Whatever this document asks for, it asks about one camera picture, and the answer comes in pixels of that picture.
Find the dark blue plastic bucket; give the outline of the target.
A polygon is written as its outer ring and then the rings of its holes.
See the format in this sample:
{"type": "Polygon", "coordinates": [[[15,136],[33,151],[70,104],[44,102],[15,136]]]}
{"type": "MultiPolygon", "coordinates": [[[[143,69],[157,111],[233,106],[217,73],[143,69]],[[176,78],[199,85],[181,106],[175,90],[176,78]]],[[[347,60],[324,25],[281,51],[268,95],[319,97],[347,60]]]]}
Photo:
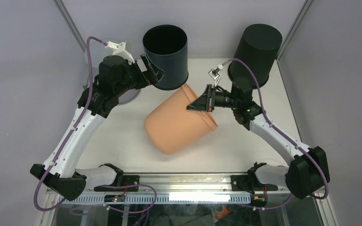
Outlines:
{"type": "Polygon", "coordinates": [[[171,24],[155,26],[144,34],[142,43],[147,56],[165,72],[156,88],[176,90],[186,83],[188,38],[183,29],[171,24]]]}

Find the orange plastic bucket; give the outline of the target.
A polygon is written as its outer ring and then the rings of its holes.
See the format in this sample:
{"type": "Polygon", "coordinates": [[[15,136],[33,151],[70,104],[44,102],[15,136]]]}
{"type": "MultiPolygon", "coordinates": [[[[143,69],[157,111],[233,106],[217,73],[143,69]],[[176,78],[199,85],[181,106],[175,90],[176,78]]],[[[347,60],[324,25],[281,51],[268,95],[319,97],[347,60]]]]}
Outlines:
{"type": "Polygon", "coordinates": [[[187,110],[196,99],[184,84],[146,117],[147,135],[161,152],[175,154],[217,129],[210,113],[187,110]]]}

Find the grey plastic bucket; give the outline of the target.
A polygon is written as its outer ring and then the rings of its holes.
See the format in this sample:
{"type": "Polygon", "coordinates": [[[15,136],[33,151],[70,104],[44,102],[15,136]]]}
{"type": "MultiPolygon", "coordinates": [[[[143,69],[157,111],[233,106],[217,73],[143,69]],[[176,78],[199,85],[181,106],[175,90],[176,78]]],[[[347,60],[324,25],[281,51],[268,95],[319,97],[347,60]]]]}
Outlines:
{"type": "MultiPolygon", "coordinates": [[[[100,62],[102,62],[104,57],[112,55],[114,50],[106,48],[106,46],[96,40],[90,41],[89,49],[92,63],[92,75],[95,77],[99,73],[100,62]]],[[[125,92],[119,97],[119,105],[125,105],[133,101],[139,95],[139,93],[140,91],[136,89],[131,89],[125,92]]]]}

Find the black ribbed plastic bucket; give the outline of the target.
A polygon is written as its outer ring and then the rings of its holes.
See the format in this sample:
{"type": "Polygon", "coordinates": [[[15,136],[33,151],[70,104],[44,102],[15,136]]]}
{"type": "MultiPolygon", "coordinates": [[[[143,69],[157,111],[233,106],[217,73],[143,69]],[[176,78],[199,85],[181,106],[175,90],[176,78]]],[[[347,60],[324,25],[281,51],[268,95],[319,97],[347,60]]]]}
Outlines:
{"type": "Polygon", "coordinates": [[[267,24],[252,24],[242,33],[234,58],[251,69],[260,87],[269,80],[282,41],[279,30],[267,24]]]}

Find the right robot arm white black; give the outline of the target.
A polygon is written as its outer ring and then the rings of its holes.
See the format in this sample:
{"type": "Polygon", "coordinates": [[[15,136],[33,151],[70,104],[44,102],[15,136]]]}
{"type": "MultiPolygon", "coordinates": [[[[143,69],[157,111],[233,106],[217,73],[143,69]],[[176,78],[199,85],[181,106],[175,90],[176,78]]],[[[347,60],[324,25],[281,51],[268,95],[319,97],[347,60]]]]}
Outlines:
{"type": "Polygon", "coordinates": [[[204,93],[187,105],[190,111],[212,112],[216,107],[232,110],[235,120],[269,144],[286,162],[287,166],[255,163],[247,170],[240,189],[254,194],[265,185],[286,187],[293,196],[303,199],[314,197],[314,192],[325,189],[321,199],[329,193],[328,161],[325,151],[310,147],[291,138],[266,114],[263,105],[253,100],[253,89],[247,78],[236,78],[231,91],[208,84],[204,93]]]}

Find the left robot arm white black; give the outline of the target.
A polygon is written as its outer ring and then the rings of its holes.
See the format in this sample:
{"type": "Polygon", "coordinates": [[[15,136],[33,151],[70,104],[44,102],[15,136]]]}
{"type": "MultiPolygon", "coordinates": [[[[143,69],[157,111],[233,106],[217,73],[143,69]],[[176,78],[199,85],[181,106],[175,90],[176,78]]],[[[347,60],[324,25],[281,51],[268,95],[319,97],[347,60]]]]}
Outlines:
{"type": "Polygon", "coordinates": [[[42,164],[34,164],[30,173],[64,199],[73,201],[84,190],[106,186],[118,191],[123,186],[123,171],[106,163],[92,169],[77,169],[78,161],[98,127],[119,104],[119,97],[129,90],[157,84],[165,75],[146,55],[146,67],[121,56],[107,56],[99,64],[99,72],[77,102],[73,122],[51,156],[42,164]]]}

